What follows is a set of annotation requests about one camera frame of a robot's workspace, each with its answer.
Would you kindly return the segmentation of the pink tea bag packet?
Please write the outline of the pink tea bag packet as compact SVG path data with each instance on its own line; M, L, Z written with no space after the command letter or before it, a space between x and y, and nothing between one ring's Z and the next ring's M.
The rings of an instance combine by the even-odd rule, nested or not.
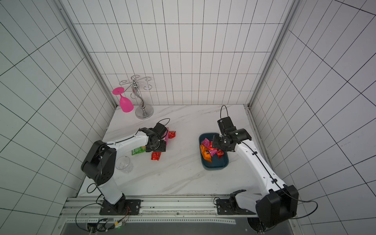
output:
M169 140L169 128L167 128L167 131L166 131L165 136L164 136L164 141L165 141L166 145L168 143L168 140Z
M204 145L205 147L207 147L209 149L211 156L215 155L218 152L218 150L216 148L209 148L209 140L207 138L205 138L201 142L201 145Z

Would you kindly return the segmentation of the orange tea bag packet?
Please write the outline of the orange tea bag packet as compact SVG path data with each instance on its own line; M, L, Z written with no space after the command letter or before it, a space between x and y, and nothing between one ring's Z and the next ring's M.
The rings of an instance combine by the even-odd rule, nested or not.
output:
M203 159L212 163L212 157L210 155L209 149L207 147L205 147L204 145L200 145L200 149L201 149L201 155L202 155Z

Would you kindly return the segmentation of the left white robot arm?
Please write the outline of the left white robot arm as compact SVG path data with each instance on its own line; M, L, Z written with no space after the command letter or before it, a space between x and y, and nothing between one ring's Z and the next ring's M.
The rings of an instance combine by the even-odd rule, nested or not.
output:
M167 128L140 128L135 134L105 143L94 142L81 165L84 174L92 179L103 196L100 215L137 215L141 200L126 199L114 179L118 154L127 153L138 147L147 152L165 152Z

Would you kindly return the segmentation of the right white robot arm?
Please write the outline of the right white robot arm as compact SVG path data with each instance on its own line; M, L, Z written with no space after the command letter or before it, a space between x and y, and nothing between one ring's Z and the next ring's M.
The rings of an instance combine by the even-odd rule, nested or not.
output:
M261 156L245 129L213 136L212 146L239 155L256 179L258 192L239 190L235 194L238 208L255 212L266 227L275 226L297 215L299 193L286 185Z

